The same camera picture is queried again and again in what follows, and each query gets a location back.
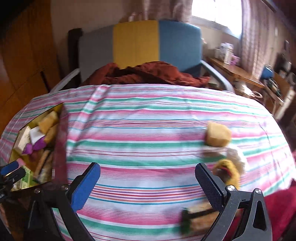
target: armrest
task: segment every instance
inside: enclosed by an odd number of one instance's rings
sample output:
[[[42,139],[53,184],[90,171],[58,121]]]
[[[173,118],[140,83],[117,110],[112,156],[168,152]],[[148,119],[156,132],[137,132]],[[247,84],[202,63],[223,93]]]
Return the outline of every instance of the armrest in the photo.
[[[56,86],[54,86],[50,93],[58,92],[61,90],[71,79],[73,79],[76,75],[80,73],[80,69],[73,70],[70,74],[68,74],[65,78],[63,78]]]
[[[210,66],[203,60],[200,61],[200,64],[210,73],[210,75],[212,75],[219,83],[222,84],[222,87],[224,87],[225,90],[234,93],[234,89],[231,83],[229,83],[229,81],[225,79],[223,75],[221,75],[217,70],[215,70],[212,66]]]

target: screw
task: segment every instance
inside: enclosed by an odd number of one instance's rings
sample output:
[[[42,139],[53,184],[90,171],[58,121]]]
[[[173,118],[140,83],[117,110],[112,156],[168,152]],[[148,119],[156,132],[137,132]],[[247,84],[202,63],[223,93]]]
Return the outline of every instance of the screw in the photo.
[[[256,192],[257,194],[261,194],[261,193],[262,193],[262,191],[261,191],[259,188],[256,188],[256,189],[255,189],[255,192]]]
[[[40,193],[40,188],[35,188],[34,193],[35,193],[35,194]]]
[[[234,191],[235,187],[233,185],[227,186],[228,191]]]
[[[62,185],[61,190],[62,191],[67,191],[69,189],[69,185]]]

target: brown blanket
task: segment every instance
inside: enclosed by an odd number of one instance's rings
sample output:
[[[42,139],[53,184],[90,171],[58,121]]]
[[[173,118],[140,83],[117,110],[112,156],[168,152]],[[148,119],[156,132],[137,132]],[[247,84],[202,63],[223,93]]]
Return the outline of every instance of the brown blanket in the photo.
[[[119,69],[117,64],[109,63],[97,69],[83,85],[113,84],[170,84],[204,87],[209,77],[192,77],[179,72],[178,68],[162,61],[148,62],[135,67]]]

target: chair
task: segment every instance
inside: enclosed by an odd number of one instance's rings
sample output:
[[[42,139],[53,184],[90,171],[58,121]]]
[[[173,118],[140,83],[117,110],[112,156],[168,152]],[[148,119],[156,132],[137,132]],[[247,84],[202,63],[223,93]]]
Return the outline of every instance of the chair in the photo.
[[[200,76],[201,67],[227,91],[232,85],[218,71],[202,60],[200,28],[168,20],[119,23],[86,33],[79,39],[79,69],[74,70],[51,92],[62,89],[80,72],[85,81],[95,70],[110,62],[120,68],[150,61],[164,61],[180,72]]]

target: pink curtain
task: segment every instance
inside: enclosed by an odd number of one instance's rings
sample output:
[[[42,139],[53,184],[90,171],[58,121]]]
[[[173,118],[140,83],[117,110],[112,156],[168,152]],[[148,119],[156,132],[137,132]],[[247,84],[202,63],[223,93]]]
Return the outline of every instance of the pink curtain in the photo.
[[[257,79],[269,64],[275,26],[275,14],[261,0],[242,0],[242,68]]]
[[[137,20],[176,20],[189,22],[192,0],[133,0],[132,14],[120,22]]]

